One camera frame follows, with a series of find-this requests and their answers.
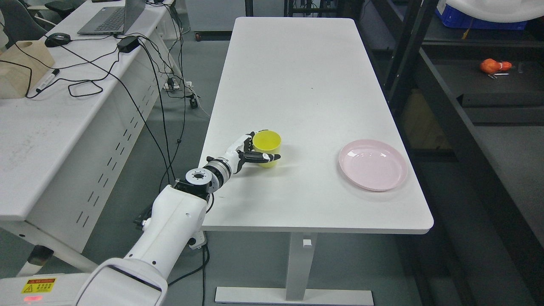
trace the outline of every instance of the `yellow cup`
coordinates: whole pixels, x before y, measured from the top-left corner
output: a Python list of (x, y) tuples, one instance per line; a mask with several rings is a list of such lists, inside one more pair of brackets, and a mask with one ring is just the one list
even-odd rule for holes
[[(253, 147), (256, 152), (267, 154), (279, 154), (281, 137), (274, 131), (264, 130), (253, 136)], [(263, 168), (271, 168), (277, 164), (277, 161), (258, 164)]]

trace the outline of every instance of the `red light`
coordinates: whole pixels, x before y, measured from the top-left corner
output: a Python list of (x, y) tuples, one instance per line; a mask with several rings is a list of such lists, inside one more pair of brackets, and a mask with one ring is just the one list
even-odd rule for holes
[(37, 295), (37, 296), (27, 296), (24, 298), (25, 302), (33, 302), (33, 301), (40, 301), (44, 296)]

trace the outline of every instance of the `blue storage bin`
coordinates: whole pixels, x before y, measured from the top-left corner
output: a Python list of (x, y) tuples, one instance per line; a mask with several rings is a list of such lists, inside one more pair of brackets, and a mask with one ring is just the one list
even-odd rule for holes
[(474, 21), (472, 21), (473, 17), (454, 9), (447, 4), (442, 14), (440, 14), (438, 9), (436, 9), (435, 12), (440, 17), (440, 20), (442, 20), (442, 23), (449, 28), (468, 29), (470, 27), (471, 29), (523, 30), (527, 24), (527, 21), (503, 23), (484, 21), (477, 18), (474, 18)]

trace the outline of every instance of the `marker pen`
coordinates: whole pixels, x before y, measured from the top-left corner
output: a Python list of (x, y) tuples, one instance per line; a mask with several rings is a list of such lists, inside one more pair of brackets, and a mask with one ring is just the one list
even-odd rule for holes
[(51, 84), (51, 81), (55, 78), (57, 74), (59, 74), (60, 70), (54, 69), (53, 72), (47, 77), (47, 79), (44, 80), (43, 83), (41, 83), (37, 88), (36, 92), (40, 93), (44, 88), (46, 88), (49, 84)]

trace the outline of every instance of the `computer mouse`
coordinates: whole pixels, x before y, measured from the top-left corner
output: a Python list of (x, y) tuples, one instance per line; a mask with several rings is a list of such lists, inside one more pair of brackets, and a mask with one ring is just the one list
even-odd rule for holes
[(70, 41), (70, 36), (66, 33), (53, 33), (47, 37), (45, 40), (46, 47), (58, 47), (68, 44)]

